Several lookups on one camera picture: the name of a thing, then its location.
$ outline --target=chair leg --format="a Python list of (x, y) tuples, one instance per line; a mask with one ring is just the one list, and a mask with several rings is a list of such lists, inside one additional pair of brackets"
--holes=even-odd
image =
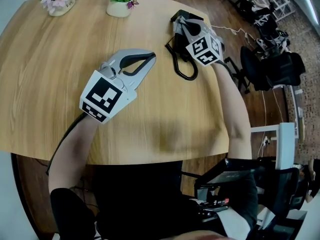
[(231, 65), (233, 66), (233, 68), (235, 70), (235, 74), (233, 74), (233, 76), (238, 79), (238, 90), (239, 90), (239, 92), (241, 91), (242, 85), (244, 85), (244, 87), (245, 87), (244, 93), (248, 94), (250, 92), (249, 91), (249, 84), (247, 84), (244, 74), (239, 70), (237, 65), (234, 63), (234, 61), (230, 57), (226, 58), (224, 60), (224, 62), (225, 63), (230, 62)]

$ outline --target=desk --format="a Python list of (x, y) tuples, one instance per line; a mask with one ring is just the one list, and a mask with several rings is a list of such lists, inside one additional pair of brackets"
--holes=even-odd
[[(93, 71), (119, 49), (155, 52), (156, 63), (137, 99), (99, 126), (89, 164), (145, 164), (226, 153), (229, 139), (213, 69), (198, 65), (196, 80), (175, 71), (165, 44), (170, 18), (183, 9), (172, 0), (138, 0), (127, 18), (106, 14), (108, 0), (76, 0), (51, 17), (39, 0), (26, 1), (0, 37), (0, 150), (49, 160), (82, 111), (80, 95)], [(180, 70), (191, 75), (189, 63)]]

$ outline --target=black cord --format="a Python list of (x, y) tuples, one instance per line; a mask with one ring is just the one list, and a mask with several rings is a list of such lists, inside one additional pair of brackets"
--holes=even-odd
[(94, 207), (96, 207), (96, 208), (98, 208), (98, 209), (99, 209), (99, 207), (98, 207), (98, 206), (96, 206), (95, 204), (92, 204), (92, 203), (86, 203), (85, 205), (86, 205), (86, 206), (94, 206)]
[(35, 158), (35, 160), (36, 160), (40, 165), (47, 167), (47, 165), (46, 165), (46, 164), (44, 164), (44, 163), (40, 162), (38, 159), (36, 159), (36, 158)]
[(85, 190), (89, 191), (88, 189), (85, 188), (85, 180), (84, 178), (80, 179), (82, 181), (82, 187), (76, 187), (76, 189), (82, 190), (82, 197), (83, 197), (83, 202), (86, 206), (94, 206), (99, 209), (99, 207), (95, 204), (92, 203), (86, 203), (86, 197), (85, 197)]
[(170, 41), (164, 46), (165, 48), (167, 48), (167, 50), (171, 53), (172, 55), (172, 60), (173, 60), (173, 67), (174, 67), (174, 71), (175, 73), (182, 77), (183, 79), (185, 80), (188, 80), (188, 81), (193, 81), (197, 78), (198, 76), (198, 67), (196, 65), (196, 63), (194, 62), (194, 60), (192, 59), (191, 56), (185, 58), (187, 62), (190, 62), (191, 65), (193, 66), (193, 69), (194, 69), (194, 72), (193, 72), (193, 75), (192, 76), (187, 76), (185, 75), (184, 73), (182, 73), (180, 70), (179, 70), (179, 64), (178, 64), (178, 57), (177, 57), (177, 54), (175, 53), (175, 51), (172, 49), (172, 47), (170, 46)]
[(80, 186), (75, 186), (74, 188), (77, 189), (77, 190), (81, 190), (81, 191), (93, 192), (91, 189), (83, 188), (83, 187), (80, 187)]
[(84, 191), (84, 188), (85, 188), (85, 181), (83, 178), (80, 179), (82, 181), (82, 196), (83, 196), (83, 202), (86, 204), (86, 197), (85, 197), (85, 191)]
[(218, 63), (218, 64), (224, 66), (225, 69), (228, 71), (230, 77), (231, 77), (232, 80), (234, 81), (234, 79), (235, 79), (234, 74), (232, 73), (231, 69), (228, 67), (228, 65), (227, 65), (226, 63), (224, 63), (224, 62), (221, 61), (221, 60), (218, 60), (218, 61), (216, 61), (215, 63)]
[(60, 140), (58, 146), (56, 147), (52, 157), (51, 157), (51, 160), (49, 161), (49, 164), (47, 165), (47, 168), (46, 168), (46, 175), (49, 175), (49, 170), (50, 170), (50, 167), (51, 167), (51, 163), (52, 163), (52, 160), (54, 159), (55, 155), (56, 155), (56, 152), (58, 150), (58, 148), (60, 147), (61, 143), (65, 140), (65, 138), (68, 136), (68, 134), (73, 130), (73, 128), (75, 128), (75, 126), (82, 120), (84, 119), (88, 114), (86, 112), (83, 112), (81, 115), (79, 115), (74, 121), (73, 123), (70, 125), (70, 127), (68, 128), (68, 130), (66, 130), (65, 134), (63, 135), (62, 139)]

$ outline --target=black monitor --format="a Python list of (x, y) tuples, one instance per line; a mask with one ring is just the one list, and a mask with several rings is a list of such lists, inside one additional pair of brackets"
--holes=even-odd
[(199, 200), (207, 200), (208, 191), (220, 187), (224, 183), (238, 181), (261, 167), (258, 160), (223, 159), (194, 184), (194, 196)]

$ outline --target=white cable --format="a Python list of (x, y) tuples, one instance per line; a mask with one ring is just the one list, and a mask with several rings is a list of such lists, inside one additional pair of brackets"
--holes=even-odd
[(282, 123), (284, 123), (284, 119), (283, 119), (283, 117), (282, 117), (281, 109), (280, 109), (280, 106), (279, 106), (279, 103), (278, 103), (278, 100), (277, 100), (277, 97), (276, 97), (276, 94), (275, 94), (274, 89), (272, 89), (272, 92), (273, 92), (273, 96), (274, 96), (274, 98), (275, 98), (275, 102), (276, 102), (276, 104), (277, 104), (277, 106), (278, 106), (278, 109), (279, 109), (279, 112), (280, 112), (281, 121), (282, 121)]
[(232, 34), (234, 35), (237, 35), (237, 33), (239, 33), (240, 31), (242, 31), (244, 33), (244, 36), (245, 38), (247, 39), (248, 38), (248, 35), (254, 40), (253, 36), (251, 34), (248, 34), (246, 31), (244, 31), (242, 28), (240, 28), (238, 31), (232, 29), (232, 28), (229, 28), (229, 27), (225, 27), (225, 26), (214, 26), (214, 25), (211, 25), (211, 27), (214, 27), (214, 28), (219, 28), (219, 29), (226, 29), (226, 30), (231, 30)]
[(265, 148), (265, 145), (262, 145), (262, 151), (261, 151), (261, 157), (262, 158), (264, 157), (264, 148)]
[[(264, 104), (264, 126), (267, 126), (267, 109), (266, 109), (266, 101), (265, 101), (265, 96), (264, 96), (264, 91), (262, 90), (262, 98), (263, 98), (263, 104)], [(259, 157), (259, 153), (260, 153), (260, 149), (264, 144), (264, 138), (265, 138), (265, 131), (263, 132), (263, 136), (262, 136), (262, 140), (261, 140), (261, 145), (259, 147), (258, 150), (258, 157)]]

